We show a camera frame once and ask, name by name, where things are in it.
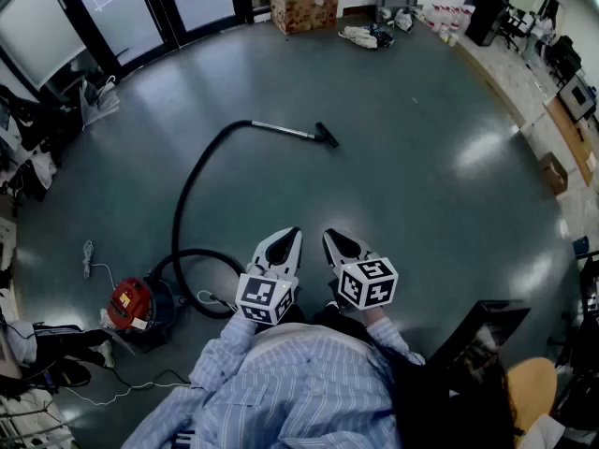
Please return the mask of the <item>pile of black clothes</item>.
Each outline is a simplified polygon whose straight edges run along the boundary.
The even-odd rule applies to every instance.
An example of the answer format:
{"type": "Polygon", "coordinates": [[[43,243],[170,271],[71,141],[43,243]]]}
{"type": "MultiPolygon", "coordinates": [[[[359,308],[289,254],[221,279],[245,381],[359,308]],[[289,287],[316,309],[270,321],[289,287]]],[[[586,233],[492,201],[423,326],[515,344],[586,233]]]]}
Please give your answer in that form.
{"type": "Polygon", "coordinates": [[[43,200],[82,129],[79,107],[44,105],[0,84],[0,195],[43,200]]]}

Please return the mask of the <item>clear plastic garment bag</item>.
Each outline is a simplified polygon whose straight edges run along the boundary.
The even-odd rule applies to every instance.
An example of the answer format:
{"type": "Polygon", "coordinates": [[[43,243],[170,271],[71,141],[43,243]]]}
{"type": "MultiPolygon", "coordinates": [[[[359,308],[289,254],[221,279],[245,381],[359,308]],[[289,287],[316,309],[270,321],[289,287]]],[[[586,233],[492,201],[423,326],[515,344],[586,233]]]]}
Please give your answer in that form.
{"type": "Polygon", "coordinates": [[[86,127],[101,120],[120,107],[120,98],[116,93],[116,77],[110,75],[100,87],[83,80],[79,89],[80,113],[83,126],[86,127]]]}

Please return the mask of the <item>black metal stand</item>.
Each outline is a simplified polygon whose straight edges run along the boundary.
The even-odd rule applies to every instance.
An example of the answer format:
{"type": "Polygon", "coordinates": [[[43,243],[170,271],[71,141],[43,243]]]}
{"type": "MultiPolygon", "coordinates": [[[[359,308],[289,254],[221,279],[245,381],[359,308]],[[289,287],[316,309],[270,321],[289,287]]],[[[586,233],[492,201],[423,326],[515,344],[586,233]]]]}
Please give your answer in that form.
{"type": "Polygon", "coordinates": [[[567,427],[599,433],[599,251],[579,255],[581,321],[566,339],[572,381],[555,413],[567,427]]]}

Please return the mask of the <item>black-framed glass doors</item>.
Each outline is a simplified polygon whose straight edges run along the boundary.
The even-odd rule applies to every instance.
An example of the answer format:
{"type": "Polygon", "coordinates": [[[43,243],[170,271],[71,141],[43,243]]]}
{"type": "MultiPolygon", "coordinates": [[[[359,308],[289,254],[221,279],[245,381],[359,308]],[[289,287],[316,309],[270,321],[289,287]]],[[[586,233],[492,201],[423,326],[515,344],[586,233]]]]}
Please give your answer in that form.
{"type": "Polygon", "coordinates": [[[255,14],[252,0],[0,0],[0,54],[35,90],[83,51],[121,79],[255,14]]]}

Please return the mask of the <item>person's left forearm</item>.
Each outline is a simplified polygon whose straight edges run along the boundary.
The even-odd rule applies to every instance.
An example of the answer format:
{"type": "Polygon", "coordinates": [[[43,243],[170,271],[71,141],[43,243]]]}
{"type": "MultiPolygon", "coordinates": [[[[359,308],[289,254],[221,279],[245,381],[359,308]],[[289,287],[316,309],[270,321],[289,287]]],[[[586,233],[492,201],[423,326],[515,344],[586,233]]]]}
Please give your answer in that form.
{"type": "Polygon", "coordinates": [[[189,376],[191,387],[213,393],[234,376],[250,350],[256,328],[255,322],[236,313],[220,337],[203,348],[189,376]]]}

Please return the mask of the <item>black white-striped garment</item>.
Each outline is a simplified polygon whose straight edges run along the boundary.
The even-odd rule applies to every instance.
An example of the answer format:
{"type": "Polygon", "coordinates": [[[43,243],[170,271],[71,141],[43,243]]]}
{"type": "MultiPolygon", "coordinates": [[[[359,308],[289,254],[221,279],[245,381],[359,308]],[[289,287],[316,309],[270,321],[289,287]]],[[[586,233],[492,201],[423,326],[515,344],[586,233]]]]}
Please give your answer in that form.
{"type": "Polygon", "coordinates": [[[74,326],[34,325],[36,365],[51,366],[71,357],[99,367],[115,366],[111,335],[104,329],[77,331],[74,326]]]}

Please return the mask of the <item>row of clear plastic bottles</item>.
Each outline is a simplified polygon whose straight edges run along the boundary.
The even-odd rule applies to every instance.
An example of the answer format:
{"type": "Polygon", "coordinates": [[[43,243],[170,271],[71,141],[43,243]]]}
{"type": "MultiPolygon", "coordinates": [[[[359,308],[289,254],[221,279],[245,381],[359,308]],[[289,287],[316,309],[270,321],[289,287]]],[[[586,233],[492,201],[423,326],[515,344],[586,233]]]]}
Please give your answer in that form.
{"type": "Polygon", "coordinates": [[[419,12],[425,23],[448,46],[455,47],[465,35],[475,12],[475,6],[430,5],[419,12]]]}

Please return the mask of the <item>small brown cardboard box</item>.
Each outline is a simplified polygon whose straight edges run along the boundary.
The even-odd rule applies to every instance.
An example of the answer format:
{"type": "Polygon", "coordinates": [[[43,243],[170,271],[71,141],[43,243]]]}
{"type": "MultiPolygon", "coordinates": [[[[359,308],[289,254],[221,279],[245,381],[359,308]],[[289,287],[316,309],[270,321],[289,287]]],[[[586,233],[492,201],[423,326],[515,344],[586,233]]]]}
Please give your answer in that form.
{"type": "Polygon", "coordinates": [[[567,191],[568,173],[552,152],[547,152],[539,160],[539,166],[554,195],[559,196],[567,191]]]}

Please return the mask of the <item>red and black vacuum cleaner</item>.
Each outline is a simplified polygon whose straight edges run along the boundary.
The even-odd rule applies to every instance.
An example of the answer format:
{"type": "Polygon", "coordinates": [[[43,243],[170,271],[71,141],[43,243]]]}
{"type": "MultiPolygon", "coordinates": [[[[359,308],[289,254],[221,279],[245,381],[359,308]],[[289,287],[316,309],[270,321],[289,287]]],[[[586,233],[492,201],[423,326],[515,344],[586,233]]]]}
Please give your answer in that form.
{"type": "Polygon", "coordinates": [[[113,289],[106,310],[109,330],[124,343],[148,350],[167,342],[176,304],[165,282],[127,278],[113,289]]]}

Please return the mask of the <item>printed cardboard box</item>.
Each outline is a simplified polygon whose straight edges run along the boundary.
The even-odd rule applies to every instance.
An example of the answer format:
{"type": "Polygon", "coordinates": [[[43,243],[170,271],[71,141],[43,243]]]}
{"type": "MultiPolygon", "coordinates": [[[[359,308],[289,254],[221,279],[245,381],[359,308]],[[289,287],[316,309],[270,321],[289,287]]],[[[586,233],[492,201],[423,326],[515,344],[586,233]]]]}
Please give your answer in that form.
{"type": "Polygon", "coordinates": [[[339,0],[270,0],[270,19],[285,35],[334,27],[339,0]]]}

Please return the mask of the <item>person's right forearm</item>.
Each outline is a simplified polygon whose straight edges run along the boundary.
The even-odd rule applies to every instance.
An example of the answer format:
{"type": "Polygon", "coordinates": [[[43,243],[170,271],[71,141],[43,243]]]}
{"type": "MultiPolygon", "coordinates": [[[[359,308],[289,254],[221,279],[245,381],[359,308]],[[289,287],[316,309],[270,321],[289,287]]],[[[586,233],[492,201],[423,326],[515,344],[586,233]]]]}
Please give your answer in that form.
{"type": "Polygon", "coordinates": [[[364,310],[362,316],[366,330],[374,342],[392,353],[405,356],[411,363],[419,366],[425,364],[425,358],[410,350],[400,331],[385,315],[382,307],[364,310]]]}

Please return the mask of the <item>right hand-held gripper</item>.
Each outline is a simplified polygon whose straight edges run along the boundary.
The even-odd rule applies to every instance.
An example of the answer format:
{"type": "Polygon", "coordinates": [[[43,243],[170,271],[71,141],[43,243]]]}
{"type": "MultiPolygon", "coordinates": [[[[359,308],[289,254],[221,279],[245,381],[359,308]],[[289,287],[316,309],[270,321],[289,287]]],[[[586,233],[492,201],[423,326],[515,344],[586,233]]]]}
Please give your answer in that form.
{"type": "Polygon", "coordinates": [[[364,311],[393,300],[399,274],[388,258],[365,241],[335,229],[324,231],[322,243],[337,277],[333,296],[343,311],[364,311]]]}

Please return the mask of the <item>round wooden stool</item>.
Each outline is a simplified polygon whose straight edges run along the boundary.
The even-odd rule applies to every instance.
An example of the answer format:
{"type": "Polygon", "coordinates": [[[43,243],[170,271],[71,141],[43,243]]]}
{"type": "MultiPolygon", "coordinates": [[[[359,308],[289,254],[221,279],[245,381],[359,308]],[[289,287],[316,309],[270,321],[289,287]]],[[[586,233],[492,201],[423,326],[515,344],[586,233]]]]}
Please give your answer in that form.
{"type": "Polygon", "coordinates": [[[526,433],[540,416],[551,413],[558,385],[555,366],[549,359],[534,357],[509,369],[506,376],[516,427],[526,433]]]}

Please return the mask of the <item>person's striped shirt torso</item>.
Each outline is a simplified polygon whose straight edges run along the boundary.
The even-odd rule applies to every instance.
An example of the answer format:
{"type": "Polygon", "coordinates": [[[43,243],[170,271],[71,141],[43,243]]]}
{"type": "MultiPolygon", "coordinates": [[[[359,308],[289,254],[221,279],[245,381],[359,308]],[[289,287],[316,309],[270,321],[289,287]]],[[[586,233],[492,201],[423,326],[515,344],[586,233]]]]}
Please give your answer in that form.
{"type": "Polygon", "coordinates": [[[401,449],[388,368],[374,342],[327,328],[290,335],[263,352],[255,334],[238,372],[216,392],[177,387],[139,424],[123,449],[401,449]]]}

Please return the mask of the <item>pile of white cloth bags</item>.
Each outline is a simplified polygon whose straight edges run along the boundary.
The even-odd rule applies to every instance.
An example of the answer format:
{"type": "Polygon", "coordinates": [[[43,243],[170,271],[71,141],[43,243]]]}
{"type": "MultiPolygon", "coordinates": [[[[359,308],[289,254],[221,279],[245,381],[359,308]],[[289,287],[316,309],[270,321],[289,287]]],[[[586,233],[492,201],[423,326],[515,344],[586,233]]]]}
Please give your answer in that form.
{"type": "Polygon", "coordinates": [[[376,26],[345,26],[338,36],[367,50],[390,47],[394,43],[392,34],[376,26]]]}

